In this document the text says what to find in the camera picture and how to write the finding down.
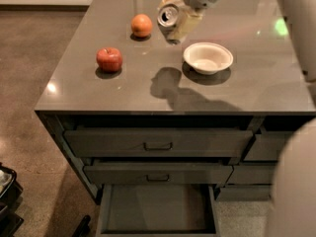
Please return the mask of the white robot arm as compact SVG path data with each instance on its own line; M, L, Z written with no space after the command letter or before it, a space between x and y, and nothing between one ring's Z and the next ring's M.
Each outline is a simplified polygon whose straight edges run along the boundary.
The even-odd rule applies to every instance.
M157 18L166 42L178 44L219 0L162 0ZM304 78L316 80L316 0L277 0ZM279 155L265 237L316 237L316 119L287 141Z

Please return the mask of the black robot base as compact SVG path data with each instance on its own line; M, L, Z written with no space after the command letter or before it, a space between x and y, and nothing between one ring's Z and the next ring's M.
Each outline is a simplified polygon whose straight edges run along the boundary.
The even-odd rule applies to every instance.
M22 192L23 188L17 181L17 173L0 166L0 237L14 237L24 223L24 219L16 213Z

